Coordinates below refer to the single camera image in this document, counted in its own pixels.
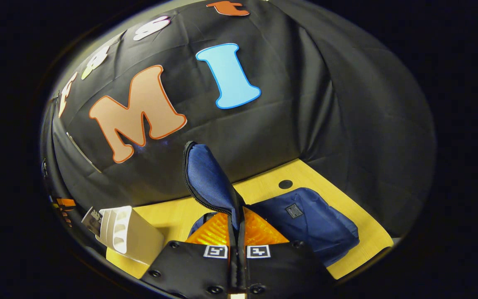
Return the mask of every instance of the black background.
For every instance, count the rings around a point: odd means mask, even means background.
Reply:
[[[434,186],[414,229],[335,297],[478,297],[478,1],[318,2],[398,55],[427,95],[438,138]],[[43,103],[34,98],[65,46],[127,8],[0,1],[0,297],[136,296],[78,260],[86,255],[47,205],[36,156]]]

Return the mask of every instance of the yellow table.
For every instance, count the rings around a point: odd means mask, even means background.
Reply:
[[[278,184],[282,180],[291,180],[292,187],[280,189]],[[357,225],[360,242],[345,257],[327,268],[335,279],[357,269],[380,250],[393,246],[387,231],[370,214],[300,159],[237,182],[234,187],[247,204],[306,187],[316,191],[330,206],[353,221]],[[170,240],[185,241],[193,223],[205,213],[212,212],[192,197],[139,206],[134,210],[161,231],[165,236],[164,244]],[[106,251],[106,259],[136,278],[141,278],[150,266],[124,257],[110,248]]]

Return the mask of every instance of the orange translucent cover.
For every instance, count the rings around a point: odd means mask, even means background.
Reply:
[[[245,246],[270,245],[289,242],[260,215],[248,208],[243,208],[246,229]],[[217,213],[207,220],[188,239],[187,243],[203,245],[227,245],[229,246],[228,215]]]

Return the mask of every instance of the blue letter i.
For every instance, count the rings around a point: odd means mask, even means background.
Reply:
[[[238,49],[237,44],[222,44],[201,50],[195,56],[207,62],[213,73],[220,91],[216,105],[221,109],[247,104],[261,95],[261,90],[248,82],[235,54]]]

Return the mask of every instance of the letter m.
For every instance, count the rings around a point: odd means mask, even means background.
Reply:
[[[124,144],[119,134],[139,146],[145,145],[144,117],[150,124],[150,138],[156,140],[186,125],[185,115],[176,113],[163,90],[162,72],[161,66],[151,66],[132,78],[128,107],[109,96],[101,97],[91,107],[89,116],[99,123],[116,163],[127,161],[134,153],[134,148]]]

